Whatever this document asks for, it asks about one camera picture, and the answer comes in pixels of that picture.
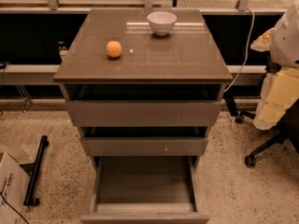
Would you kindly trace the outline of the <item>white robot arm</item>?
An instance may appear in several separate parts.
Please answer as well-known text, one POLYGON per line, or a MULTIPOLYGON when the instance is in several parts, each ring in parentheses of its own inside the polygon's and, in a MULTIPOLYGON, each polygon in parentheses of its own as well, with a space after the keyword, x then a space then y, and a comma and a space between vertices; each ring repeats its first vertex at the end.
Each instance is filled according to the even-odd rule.
POLYGON ((253 124, 260 130, 269 130, 299 99, 299 1, 296 0, 276 25, 260 35, 250 48, 270 52, 273 63, 281 66, 275 74, 268 73, 263 80, 261 101, 253 124))

